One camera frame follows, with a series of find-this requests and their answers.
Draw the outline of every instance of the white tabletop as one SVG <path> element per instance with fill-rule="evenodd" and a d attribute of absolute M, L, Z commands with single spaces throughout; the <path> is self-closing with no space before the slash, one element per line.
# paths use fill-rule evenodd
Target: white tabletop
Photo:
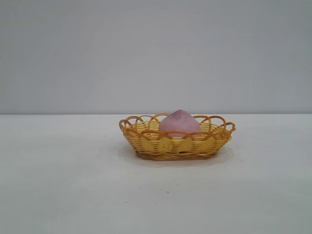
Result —
<path fill-rule="evenodd" d="M 127 116 L 0 116 L 0 233 L 312 233 L 312 115 L 224 115 L 218 157 L 181 162 L 136 158 Z"/>

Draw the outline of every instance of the gray wall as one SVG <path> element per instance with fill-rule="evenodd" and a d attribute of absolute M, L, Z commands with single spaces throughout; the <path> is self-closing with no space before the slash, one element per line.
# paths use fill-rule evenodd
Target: gray wall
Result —
<path fill-rule="evenodd" d="M 312 0 L 0 0 L 0 114 L 312 113 Z"/>

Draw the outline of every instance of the yellow wicker basket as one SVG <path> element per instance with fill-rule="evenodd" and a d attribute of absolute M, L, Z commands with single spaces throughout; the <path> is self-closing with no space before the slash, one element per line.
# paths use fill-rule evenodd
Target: yellow wicker basket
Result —
<path fill-rule="evenodd" d="M 194 116 L 201 120 L 200 132 L 164 133 L 158 130 L 158 118 L 168 115 L 161 113 L 155 116 L 130 116 L 119 122 L 123 135 L 139 157 L 156 161 L 208 159 L 231 139 L 231 133 L 235 130 L 235 124 L 226 122 L 223 117 Z M 222 123 L 213 124 L 216 119 Z M 183 133 L 185 136 L 171 137 L 170 133 Z"/>

